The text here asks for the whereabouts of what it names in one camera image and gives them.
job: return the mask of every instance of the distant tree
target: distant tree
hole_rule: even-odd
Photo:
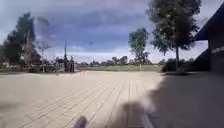
[[[29,62],[30,64],[40,65],[41,64],[41,56],[37,53],[36,50],[33,50],[29,54]]]
[[[193,63],[193,62],[194,62],[194,58],[190,58],[190,59],[188,60],[188,62]]]
[[[90,66],[93,67],[93,66],[98,66],[100,65],[100,63],[98,61],[95,61],[93,60],[91,63],[90,63]]]
[[[137,31],[129,34],[129,45],[131,52],[135,54],[135,59],[138,61],[140,70],[141,64],[144,63],[144,58],[147,53],[144,53],[149,33],[145,28],[137,29]]]
[[[112,66],[114,65],[114,62],[112,60],[107,60],[107,66]]]
[[[38,49],[41,51],[41,58],[42,60],[44,60],[44,52],[51,48],[51,46],[49,45],[48,41],[49,41],[49,33],[48,33],[48,30],[49,30],[49,21],[44,18],[44,17],[37,17],[37,28],[40,29],[40,36],[41,36],[41,39],[39,39],[38,41],[36,41],[36,44],[38,46]],[[64,66],[65,66],[65,70],[67,71],[67,58],[64,58],[66,59],[64,62]]]
[[[50,64],[50,62],[47,59],[41,60],[41,63],[42,64],[46,64],[46,65],[49,65]]]
[[[186,62],[185,59],[180,60],[180,63],[182,63],[182,64],[184,64],[185,62]]]
[[[21,56],[23,56],[26,64],[32,63],[32,57],[38,56],[33,44],[34,40],[33,17],[30,13],[25,13],[19,17],[15,30],[7,36],[3,43],[6,61],[10,64],[20,64]]]
[[[166,64],[165,59],[160,60],[158,64],[159,64],[159,65],[165,65],[165,64]]]
[[[175,50],[176,66],[179,48],[194,46],[193,33],[199,28],[194,15],[200,12],[200,6],[201,0],[151,0],[149,4],[148,15],[156,25],[151,44],[164,54]]]
[[[152,63],[149,59],[147,59],[147,60],[145,61],[145,64],[147,64],[147,65],[152,65],[153,63]]]
[[[135,60],[131,59],[129,60],[129,64],[133,65],[135,63]]]
[[[5,62],[5,57],[4,57],[4,52],[3,52],[3,47],[0,45],[0,66],[2,63]]]
[[[117,57],[112,57],[114,65],[117,65],[117,62],[119,61]]]
[[[88,67],[88,66],[89,66],[89,64],[86,63],[86,62],[81,62],[80,63],[80,67]]]
[[[62,63],[64,63],[64,59],[56,57],[55,62],[62,64]]]
[[[107,66],[107,62],[103,61],[103,62],[101,62],[100,65],[102,65],[102,66]]]
[[[128,57],[127,56],[121,57],[120,63],[121,63],[121,65],[126,65],[128,63]]]

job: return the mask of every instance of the pavement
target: pavement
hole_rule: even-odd
[[[140,105],[156,128],[224,127],[223,76],[156,72],[0,75],[0,128],[140,128]]]

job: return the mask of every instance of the grass field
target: grass field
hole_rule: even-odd
[[[161,71],[160,65],[142,65],[142,71]],[[87,67],[83,70],[91,71],[139,71],[139,67],[135,65],[124,66],[99,66],[99,67]]]

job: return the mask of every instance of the blue sky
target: blue sky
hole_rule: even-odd
[[[30,11],[33,16],[49,20],[48,28],[51,49],[45,57],[52,59],[63,56],[65,41],[68,54],[77,61],[104,61],[113,56],[127,55],[128,34],[137,28],[146,27],[152,32],[154,24],[148,20],[146,9],[149,0],[0,0],[0,43],[15,27],[17,18]],[[201,13],[196,16],[199,26],[203,26],[221,5],[222,0],[202,0]],[[190,51],[181,51],[181,58],[198,56],[207,48],[206,42],[197,42]],[[149,59],[153,62],[174,57],[174,52],[166,56],[148,45]]]

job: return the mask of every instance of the shrub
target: shrub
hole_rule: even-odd
[[[185,64],[185,60],[180,60],[178,67],[181,67]],[[168,59],[166,64],[162,68],[162,72],[170,72],[170,71],[177,71],[176,70],[176,59]]]

